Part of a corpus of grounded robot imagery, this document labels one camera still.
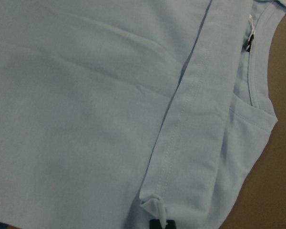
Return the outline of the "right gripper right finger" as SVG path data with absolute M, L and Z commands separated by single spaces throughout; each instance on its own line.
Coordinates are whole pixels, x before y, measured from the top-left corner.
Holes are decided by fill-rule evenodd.
M 166 229 L 175 229 L 175 221 L 172 219 L 168 219 L 166 221 Z

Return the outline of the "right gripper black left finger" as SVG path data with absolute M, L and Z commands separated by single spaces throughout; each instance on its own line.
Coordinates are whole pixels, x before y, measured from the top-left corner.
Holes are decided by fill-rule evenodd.
M 151 219 L 149 221 L 149 229 L 162 229 L 162 225 L 159 219 Z

